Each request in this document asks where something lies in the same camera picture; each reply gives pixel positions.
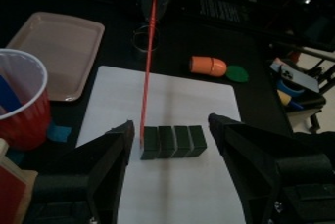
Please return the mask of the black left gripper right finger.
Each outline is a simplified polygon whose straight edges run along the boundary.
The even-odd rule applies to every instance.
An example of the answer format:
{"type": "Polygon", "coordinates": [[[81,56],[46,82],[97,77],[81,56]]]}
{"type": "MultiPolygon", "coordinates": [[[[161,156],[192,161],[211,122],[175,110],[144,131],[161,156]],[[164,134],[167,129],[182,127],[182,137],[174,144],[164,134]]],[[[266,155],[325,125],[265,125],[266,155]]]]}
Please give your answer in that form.
{"type": "Polygon", "coordinates": [[[335,224],[335,167],[326,153],[215,113],[208,124],[247,224],[335,224]]]}

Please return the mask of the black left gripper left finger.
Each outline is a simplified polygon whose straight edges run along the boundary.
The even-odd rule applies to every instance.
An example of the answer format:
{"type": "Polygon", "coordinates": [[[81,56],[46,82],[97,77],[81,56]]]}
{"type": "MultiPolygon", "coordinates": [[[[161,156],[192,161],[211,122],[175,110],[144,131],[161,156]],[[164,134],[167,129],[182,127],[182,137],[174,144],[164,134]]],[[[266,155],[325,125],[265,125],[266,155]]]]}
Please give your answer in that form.
{"type": "Polygon", "coordinates": [[[48,165],[26,224],[117,224],[135,137],[129,120],[48,165]]]}

